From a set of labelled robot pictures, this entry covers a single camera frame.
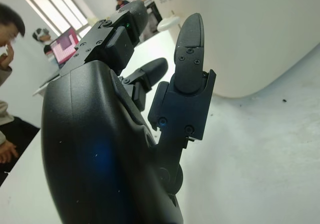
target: laptop screen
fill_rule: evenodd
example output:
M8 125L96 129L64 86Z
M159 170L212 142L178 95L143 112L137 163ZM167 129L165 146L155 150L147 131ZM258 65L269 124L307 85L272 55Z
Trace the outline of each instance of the laptop screen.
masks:
M73 28L69 28L59 38L50 44L55 58L59 64L59 68L62 68L61 65L67 62L76 52L74 47L79 41L75 32L76 31Z

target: robotic hand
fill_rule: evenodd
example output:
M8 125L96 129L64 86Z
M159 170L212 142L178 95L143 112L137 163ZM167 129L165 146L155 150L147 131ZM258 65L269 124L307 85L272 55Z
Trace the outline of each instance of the robotic hand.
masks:
M216 75L203 72L204 29L194 14L178 38L175 74L159 84L148 116L161 130L156 144L140 112L166 60L118 77L147 17L144 4L135 1L97 22L47 87L42 158L65 224L183 223L176 199L183 181L179 161L188 141L203 137Z

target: man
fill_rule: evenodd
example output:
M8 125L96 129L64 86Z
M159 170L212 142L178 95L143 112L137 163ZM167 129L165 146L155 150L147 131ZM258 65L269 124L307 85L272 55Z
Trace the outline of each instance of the man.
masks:
M0 3L0 47L6 46L6 53L0 56L0 86L10 76L10 63L14 58L11 46L16 36L25 34L21 17L8 6ZM18 160L19 154L27 148L39 131L33 125L7 112L8 104L0 101L0 185L4 172L10 172Z
M44 54L48 55L52 52L50 44L52 43L51 36L49 34L49 30L46 28L37 28L36 31L32 34L32 37L42 43L44 45Z
M116 5L115 9L118 10L121 7L125 6L127 3L129 3L129 1L127 0L116 0L118 2L118 4Z

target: white cylindrical object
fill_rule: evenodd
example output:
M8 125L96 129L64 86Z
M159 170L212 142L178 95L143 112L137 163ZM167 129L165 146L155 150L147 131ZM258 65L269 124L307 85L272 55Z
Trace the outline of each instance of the white cylindrical object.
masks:
M168 30L180 24L180 17L172 16L170 18L163 18L157 26L159 32Z
M320 0L154 0L163 18L198 12L214 93L243 97L272 83L320 42ZM169 29L174 41L179 28Z

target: white table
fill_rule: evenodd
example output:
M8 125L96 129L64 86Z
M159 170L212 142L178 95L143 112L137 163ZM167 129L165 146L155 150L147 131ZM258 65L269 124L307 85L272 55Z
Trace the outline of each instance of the white table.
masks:
M56 58L55 58L55 56L54 56L53 53L49 56L48 61L49 61L49 63L50 63L51 65L54 65L54 66L56 67L54 73L57 73L58 70L59 70L59 68L58 68L59 65L58 65L58 62L57 62L57 60L56 60ZM50 83L50 82L46 82L45 84L43 84L42 86L40 86L40 87L33 93L32 96L36 96L36 95L38 94L38 95L44 97L44 95L45 95L45 93L46 93L46 88L47 88L47 86L48 86L49 83Z
M174 47L167 32L156 35L136 48L124 75L164 56L169 80ZM319 74L317 47L256 95L213 97L204 140L182 153L184 182L177 198L185 224L320 223ZM147 95L146 110L154 93ZM39 134L0 188L0 223L61 223Z

